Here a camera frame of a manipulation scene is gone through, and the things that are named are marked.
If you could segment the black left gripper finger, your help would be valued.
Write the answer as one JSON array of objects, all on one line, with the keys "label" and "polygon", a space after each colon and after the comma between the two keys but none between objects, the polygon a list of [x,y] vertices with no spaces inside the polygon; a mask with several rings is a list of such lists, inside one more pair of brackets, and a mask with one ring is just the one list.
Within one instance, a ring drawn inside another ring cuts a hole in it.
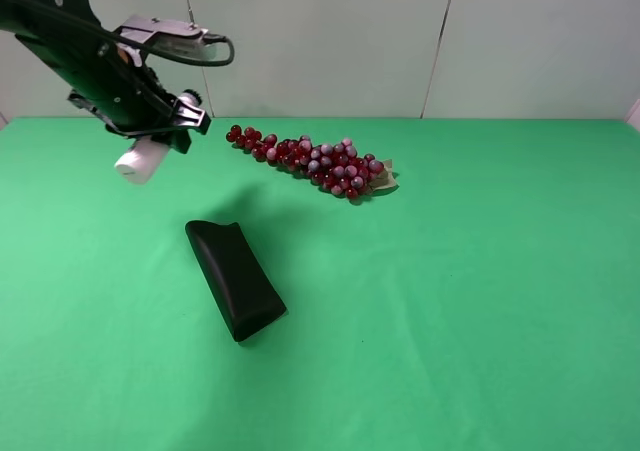
[{"label": "black left gripper finger", "polygon": [[192,144],[192,140],[187,129],[177,129],[161,133],[159,136],[159,142],[183,155],[188,153]]},{"label": "black left gripper finger", "polygon": [[209,130],[209,114],[201,107],[200,99],[177,98],[172,110],[170,128],[206,135]]}]

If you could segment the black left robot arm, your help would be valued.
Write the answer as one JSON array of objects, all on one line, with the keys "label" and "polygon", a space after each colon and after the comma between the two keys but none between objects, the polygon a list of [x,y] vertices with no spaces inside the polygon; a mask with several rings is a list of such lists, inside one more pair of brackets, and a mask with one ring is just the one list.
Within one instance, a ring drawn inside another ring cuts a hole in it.
[{"label": "black left robot arm", "polygon": [[148,56],[196,67],[232,61],[208,57],[230,41],[196,24],[132,16],[109,31],[89,0],[1,0],[1,28],[70,85],[69,102],[108,132],[148,138],[181,154],[191,132],[207,133],[211,117],[197,91],[168,91]]}]

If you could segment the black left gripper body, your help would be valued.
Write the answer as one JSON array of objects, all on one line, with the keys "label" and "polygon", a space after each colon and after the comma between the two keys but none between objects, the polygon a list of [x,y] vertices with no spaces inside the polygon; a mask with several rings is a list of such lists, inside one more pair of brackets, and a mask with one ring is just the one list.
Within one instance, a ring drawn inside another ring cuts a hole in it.
[{"label": "black left gripper body", "polygon": [[173,96],[129,53],[103,40],[67,44],[68,101],[101,119],[110,131],[130,135],[168,127]]}]

